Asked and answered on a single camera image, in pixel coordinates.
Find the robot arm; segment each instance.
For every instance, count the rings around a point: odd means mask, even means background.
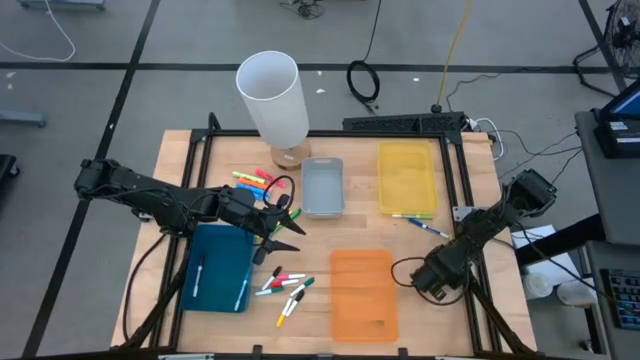
[[[281,195],[276,204],[254,207],[251,191],[228,185],[215,188],[181,188],[121,166],[115,160],[84,160],[74,189],[81,199],[107,199],[153,216],[160,231],[168,235],[190,236],[198,222],[222,220],[262,237],[253,262],[262,264],[272,251],[299,251],[271,240],[271,233],[282,226],[305,235],[289,217],[293,201]]]

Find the yellow tray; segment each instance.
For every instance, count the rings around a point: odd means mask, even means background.
[[[378,187],[383,214],[427,214],[438,209],[433,156],[428,141],[381,141]]]

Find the gray floor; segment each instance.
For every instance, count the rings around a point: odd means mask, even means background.
[[[128,62],[150,2],[109,0],[104,13],[54,8],[78,48],[73,61]],[[601,24],[610,2],[591,1]],[[303,21],[277,3],[162,0],[141,61],[238,63],[257,51],[277,49],[301,63],[347,63],[366,52],[375,1],[328,0],[325,15],[314,21]],[[442,64],[463,8],[462,0],[384,1],[370,62]],[[39,56],[64,57],[68,49],[43,11],[25,11],[13,1],[0,3],[0,41]],[[454,63],[569,65],[593,44],[575,1],[483,0],[473,8]],[[0,49],[0,61],[21,59]],[[602,66],[604,60],[598,55],[587,64]],[[77,204],[72,184],[79,163],[94,155],[123,75],[2,70],[0,65],[0,108],[49,117],[44,129],[0,125],[0,153],[17,155],[23,170],[0,213],[0,358],[22,352]],[[447,92],[456,81],[476,75],[450,74]],[[344,117],[367,115],[344,76],[302,73],[312,128],[339,129]],[[403,114],[428,111],[440,74],[394,72],[380,78],[379,114]],[[252,128],[233,79],[233,72],[138,71],[109,156],[150,174],[165,129],[202,127],[209,111],[225,128]],[[589,79],[614,90],[609,75]],[[580,86],[575,75],[505,74],[463,85],[452,105],[519,132],[535,151],[572,132],[573,113],[607,101]],[[504,136],[507,153],[497,162],[500,174],[528,158],[515,137]],[[561,148],[577,144],[573,137]],[[536,159],[530,166],[551,178],[570,155]],[[582,156],[557,186],[558,202],[532,225],[562,228],[596,211]],[[137,231],[128,210],[105,202],[91,205],[40,354],[107,348]],[[553,298],[531,303],[530,310],[540,350],[602,358],[577,348],[577,341],[587,337],[581,310],[562,307]]]

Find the white paper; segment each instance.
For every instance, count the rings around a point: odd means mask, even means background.
[[[536,240],[543,238],[545,236],[549,236],[555,232],[556,230],[553,228],[552,225],[546,225],[546,226],[541,226],[538,228],[527,230],[527,235],[529,236],[529,239],[533,243],[535,243]],[[516,248],[521,248],[529,244],[527,239],[522,234],[522,231],[512,233],[511,239],[513,240],[513,245]],[[580,274],[578,273],[578,269],[576,269],[576,266],[573,264],[573,261],[571,261],[569,254],[567,253],[560,254],[552,257],[551,259],[553,259],[555,262],[559,263],[560,265],[566,267],[574,274],[580,276]],[[548,260],[540,261],[533,265],[529,265],[526,267],[526,269],[528,273],[545,274],[549,278],[549,281],[551,282],[551,284],[554,286],[562,284],[567,281],[575,280],[571,275],[567,274],[564,270],[557,267],[551,261],[548,261]]]

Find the red marker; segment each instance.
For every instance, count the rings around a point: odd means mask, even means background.
[[[297,283],[298,280],[283,280],[283,281],[274,281],[271,283],[272,288],[281,287],[285,285],[291,285]]]
[[[269,181],[273,181],[273,179],[275,179],[275,176],[269,174],[268,172],[262,170],[262,169],[256,169],[256,175],[261,176]],[[276,182],[276,185],[278,185],[281,188],[286,188],[287,187],[287,182],[286,181],[282,181],[282,180],[278,180],[278,182]]]

